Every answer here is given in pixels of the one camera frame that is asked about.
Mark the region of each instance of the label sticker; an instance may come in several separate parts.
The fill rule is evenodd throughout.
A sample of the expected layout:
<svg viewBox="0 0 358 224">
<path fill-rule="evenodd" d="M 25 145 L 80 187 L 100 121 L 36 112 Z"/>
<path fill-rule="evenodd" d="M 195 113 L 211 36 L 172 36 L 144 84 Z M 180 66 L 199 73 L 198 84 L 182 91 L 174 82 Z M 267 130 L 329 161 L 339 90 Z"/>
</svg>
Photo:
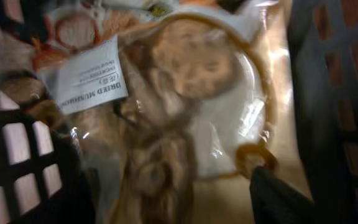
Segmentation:
<svg viewBox="0 0 358 224">
<path fill-rule="evenodd" d="M 117 36 L 70 59 L 56 75 L 54 97 L 63 114 L 128 96 L 119 63 Z"/>
</svg>

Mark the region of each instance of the white label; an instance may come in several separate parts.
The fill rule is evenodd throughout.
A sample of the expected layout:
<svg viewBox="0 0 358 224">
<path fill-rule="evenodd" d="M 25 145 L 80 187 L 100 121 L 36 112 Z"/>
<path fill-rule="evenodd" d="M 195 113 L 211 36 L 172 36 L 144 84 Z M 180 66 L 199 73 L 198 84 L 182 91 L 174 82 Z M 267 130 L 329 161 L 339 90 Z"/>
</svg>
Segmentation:
<svg viewBox="0 0 358 224">
<path fill-rule="evenodd" d="M 128 96 L 119 64 L 117 36 L 69 60 L 57 77 L 55 101 L 63 114 Z"/>
</svg>

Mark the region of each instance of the dried mushroom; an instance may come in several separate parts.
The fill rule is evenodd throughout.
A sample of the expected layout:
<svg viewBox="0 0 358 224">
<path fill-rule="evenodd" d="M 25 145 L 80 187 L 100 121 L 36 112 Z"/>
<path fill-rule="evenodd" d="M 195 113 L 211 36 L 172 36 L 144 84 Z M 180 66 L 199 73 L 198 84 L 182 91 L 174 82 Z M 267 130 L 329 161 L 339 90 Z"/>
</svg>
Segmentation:
<svg viewBox="0 0 358 224">
<path fill-rule="evenodd" d="M 64 124 L 63 116 L 53 100 L 43 100 L 28 109 L 25 113 L 36 120 L 44 122 L 50 129 L 58 129 Z"/>
<path fill-rule="evenodd" d="M 125 54 L 120 54 L 120 60 L 129 94 L 136 99 L 135 113 L 154 126 L 165 126 L 168 123 L 168 114 L 159 97 Z"/>
<path fill-rule="evenodd" d="M 13 77 L 0 84 L 2 90 L 18 105 L 28 105 L 44 97 L 44 84 L 31 77 Z"/>
<path fill-rule="evenodd" d="M 110 223 L 189 223 L 194 163 L 177 133 L 145 138 L 129 152 L 119 204 Z"/>
<path fill-rule="evenodd" d="M 189 108 L 189 100 L 175 92 L 169 74 L 160 69 L 152 68 L 150 70 L 150 82 L 162 100 L 164 110 L 170 118 L 176 118 Z"/>
<path fill-rule="evenodd" d="M 70 115 L 71 126 L 85 153 L 122 156 L 135 143 L 140 131 L 114 112 L 113 103 L 104 103 Z"/>
<path fill-rule="evenodd" d="M 156 65 L 171 75 L 176 92 L 185 97 L 218 95 L 236 77 L 236 58 L 227 37 L 200 22 L 172 22 L 152 54 Z"/>
</svg>

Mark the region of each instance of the plastic bag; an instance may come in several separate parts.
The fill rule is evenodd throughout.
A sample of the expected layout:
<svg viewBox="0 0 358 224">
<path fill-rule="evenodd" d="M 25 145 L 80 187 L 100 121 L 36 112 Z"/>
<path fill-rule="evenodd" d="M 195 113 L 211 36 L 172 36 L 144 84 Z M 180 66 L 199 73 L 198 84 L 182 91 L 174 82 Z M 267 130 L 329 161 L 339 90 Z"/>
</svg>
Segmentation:
<svg viewBox="0 0 358 224">
<path fill-rule="evenodd" d="M 185 6 L 41 69 L 80 152 L 119 160 L 121 199 L 113 220 L 182 222 L 195 176 L 237 172 L 246 144 L 266 150 L 272 91 L 248 50 L 258 16 Z M 249 21 L 247 29 L 241 21 Z"/>
</svg>

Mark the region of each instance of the plastic wrap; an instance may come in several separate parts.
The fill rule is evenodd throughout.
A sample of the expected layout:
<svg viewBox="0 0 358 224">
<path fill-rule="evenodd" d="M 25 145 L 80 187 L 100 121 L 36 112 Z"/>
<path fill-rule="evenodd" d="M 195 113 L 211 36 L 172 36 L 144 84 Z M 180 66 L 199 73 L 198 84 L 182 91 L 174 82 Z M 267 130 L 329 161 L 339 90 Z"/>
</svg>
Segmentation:
<svg viewBox="0 0 358 224">
<path fill-rule="evenodd" d="M 113 220 L 183 223 L 195 178 L 236 174 L 244 149 L 267 150 L 274 97 L 247 10 L 183 6 L 39 71 L 83 158 L 120 163 Z"/>
</svg>

